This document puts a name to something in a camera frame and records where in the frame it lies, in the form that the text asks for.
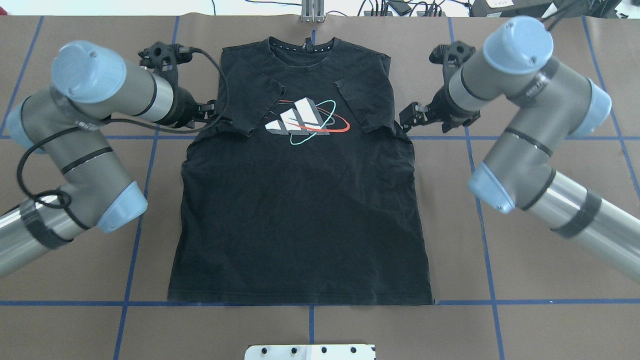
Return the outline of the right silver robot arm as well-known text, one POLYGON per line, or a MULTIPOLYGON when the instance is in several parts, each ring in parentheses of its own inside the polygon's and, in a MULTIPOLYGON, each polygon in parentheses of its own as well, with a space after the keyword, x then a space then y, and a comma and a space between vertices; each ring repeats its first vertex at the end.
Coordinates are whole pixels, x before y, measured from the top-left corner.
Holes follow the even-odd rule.
POLYGON ((492 32, 482 48, 441 44, 429 60, 442 66, 443 85, 428 105, 412 102, 400 127, 441 123, 446 133, 470 126, 499 96, 518 111, 467 187, 493 209, 518 208, 635 282, 639 281, 639 220, 596 191, 560 173, 549 160, 565 139, 583 138, 609 116, 610 96, 553 55, 551 31, 519 15, 492 32))

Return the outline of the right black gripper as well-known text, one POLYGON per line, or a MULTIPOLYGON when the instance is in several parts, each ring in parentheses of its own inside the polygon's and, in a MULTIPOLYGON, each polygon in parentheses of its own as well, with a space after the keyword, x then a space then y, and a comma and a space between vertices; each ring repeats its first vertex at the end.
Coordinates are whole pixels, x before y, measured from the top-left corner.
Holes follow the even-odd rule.
POLYGON ((480 118, 479 110, 464 109, 455 103, 450 91, 453 76, 475 52, 475 47, 464 42, 439 44, 432 50, 429 62, 442 66, 443 85, 434 94, 430 104, 423 106, 425 126, 441 123, 442 133, 447 133, 460 126, 470 126, 480 118))

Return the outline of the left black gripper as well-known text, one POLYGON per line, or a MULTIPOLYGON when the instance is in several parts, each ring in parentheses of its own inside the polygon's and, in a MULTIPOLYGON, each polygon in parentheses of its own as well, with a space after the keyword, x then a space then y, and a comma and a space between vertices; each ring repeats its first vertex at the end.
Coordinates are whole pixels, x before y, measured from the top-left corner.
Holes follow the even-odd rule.
POLYGON ((195 54, 204 56, 217 71, 221 66, 203 49, 179 43, 156 42, 138 52, 139 65, 150 70, 154 90, 138 118, 162 126, 165 132, 203 132, 221 119, 216 100, 198 103, 179 86, 178 66, 191 62, 195 54))

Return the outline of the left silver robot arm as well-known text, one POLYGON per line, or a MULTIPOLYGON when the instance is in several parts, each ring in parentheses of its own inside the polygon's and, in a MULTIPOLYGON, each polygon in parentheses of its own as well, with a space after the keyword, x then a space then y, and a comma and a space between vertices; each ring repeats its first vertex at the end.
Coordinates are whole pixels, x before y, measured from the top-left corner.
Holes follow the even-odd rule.
POLYGON ((7 116, 10 137, 25 148, 16 180, 25 199, 1 217, 1 276, 92 228, 110 233, 146 212, 137 182, 101 132, 121 123, 160 132, 208 129, 224 109, 199 104, 179 86, 178 65, 201 48, 156 42, 139 52, 139 64, 84 40, 62 46, 52 82, 7 116))

